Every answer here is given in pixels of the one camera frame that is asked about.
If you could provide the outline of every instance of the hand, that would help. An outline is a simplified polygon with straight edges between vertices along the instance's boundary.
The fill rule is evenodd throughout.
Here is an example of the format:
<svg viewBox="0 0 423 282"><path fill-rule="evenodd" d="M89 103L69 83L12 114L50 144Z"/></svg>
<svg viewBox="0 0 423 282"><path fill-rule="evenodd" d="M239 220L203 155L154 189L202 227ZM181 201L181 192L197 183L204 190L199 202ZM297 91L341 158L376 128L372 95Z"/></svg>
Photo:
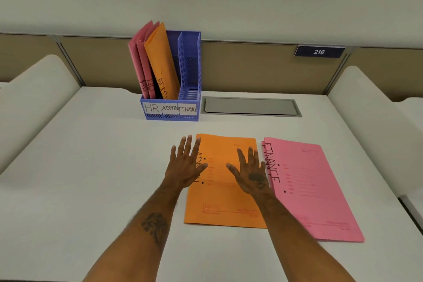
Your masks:
<svg viewBox="0 0 423 282"><path fill-rule="evenodd" d="M258 152L248 148L248 163L240 149L236 150L239 157L239 171L232 164L226 164L226 167L234 174L236 181L241 189L250 195L257 193L273 193L266 176L266 163L258 161Z"/></svg>
<svg viewBox="0 0 423 282"><path fill-rule="evenodd" d="M209 165L207 163L196 166L196 158L200 148L201 139L197 138L195 141L193 152L191 155L191 141L193 137L188 135L187 143L185 144L185 136L179 143L178 154L176 155L176 146L173 145L171 149L171 161L167 166L164 185L170 185L178 189L190 186Z"/></svg>

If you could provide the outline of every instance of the person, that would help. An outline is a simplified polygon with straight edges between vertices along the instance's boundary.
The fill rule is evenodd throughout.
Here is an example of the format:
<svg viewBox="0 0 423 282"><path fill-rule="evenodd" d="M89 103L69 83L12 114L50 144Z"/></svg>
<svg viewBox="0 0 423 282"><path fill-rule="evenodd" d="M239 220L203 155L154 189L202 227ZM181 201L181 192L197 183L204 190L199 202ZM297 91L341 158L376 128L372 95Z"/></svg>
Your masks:
<svg viewBox="0 0 423 282"><path fill-rule="evenodd" d="M140 208L128 226L104 251L84 282L152 282L157 270L173 210L183 188L197 179L208 164L196 166L201 139L182 138L178 150L171 149L171 160L159 188ZM238 149L239 170L226 167L241 189L250 194L266 222L272 243L289 282L352 282L354 279L275 197L266 176L266 164L250 147L247 159Z"/></svg>

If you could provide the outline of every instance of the blue plastic desk organizer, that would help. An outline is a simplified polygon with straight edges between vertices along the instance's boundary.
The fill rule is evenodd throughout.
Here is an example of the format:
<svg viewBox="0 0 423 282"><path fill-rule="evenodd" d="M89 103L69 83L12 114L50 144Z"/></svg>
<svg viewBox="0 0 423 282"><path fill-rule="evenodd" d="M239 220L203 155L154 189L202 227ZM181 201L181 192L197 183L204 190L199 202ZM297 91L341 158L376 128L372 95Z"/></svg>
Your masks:
<svg viewBox="0 0 423 282"><path fill-rule="evenodd" d="M177 100L144 99L145 118L198 121L201 99L201 33L167 30L181 90Z"/></svg>

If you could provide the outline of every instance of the white paper label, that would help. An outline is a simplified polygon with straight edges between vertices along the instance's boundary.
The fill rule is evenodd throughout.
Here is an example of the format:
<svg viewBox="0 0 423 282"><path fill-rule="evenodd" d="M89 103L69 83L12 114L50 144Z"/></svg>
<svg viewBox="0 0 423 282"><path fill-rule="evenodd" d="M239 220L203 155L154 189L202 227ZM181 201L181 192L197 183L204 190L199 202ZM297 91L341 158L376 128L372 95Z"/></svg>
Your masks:
<svg viewBox="0 0 423 282"><path fill-rule="evenodd" d="M178 104L163 104L161 109L163 115L179 115Z"/></svg>
<svg viewBox="0 0 423 282"><path fill-rule="evenodd" d="M163 109L163 104L157 104L157 103L145 103L144 105L144 111L146 114L159 114L161 115L161 111Z"/></svg>
<svg viewBox="0 0 423 282"><path fill-rule="evenodd" d="M180 115L197 116L197 104L178 104Z"/></svg>

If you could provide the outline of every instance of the brown partition panel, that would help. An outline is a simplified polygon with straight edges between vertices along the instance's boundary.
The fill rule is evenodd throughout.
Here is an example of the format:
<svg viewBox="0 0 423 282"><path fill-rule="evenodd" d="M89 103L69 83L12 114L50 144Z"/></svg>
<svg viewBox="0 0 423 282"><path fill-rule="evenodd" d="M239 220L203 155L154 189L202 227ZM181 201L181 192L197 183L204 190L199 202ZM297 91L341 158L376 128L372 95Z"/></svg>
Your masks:
<svg viewBox="0 0 423 282"><path fill-rule="evenodd" d="M202 42L203 90L322 94L342 57L294 57L297 45Z"/></svg>
<svg viewBox="0 0 423 282"><path fill-rule="evenodd" d="M0 82L10 82L50 54L59 56L78 81L52 37L0 33Z"/></svg>
<svg viewBox="0 0 423 282"><path fill-rule="evenodd" d="M358 48L337 79L348 66L360 68L391 100L423 97L423 49Z"/></svg>
<svg viewBox="0 0 423 282"><path fill-rule="evenodd" d="M87 86L119 87L141 93L129 39L59 37L59 40Z"/></svg>

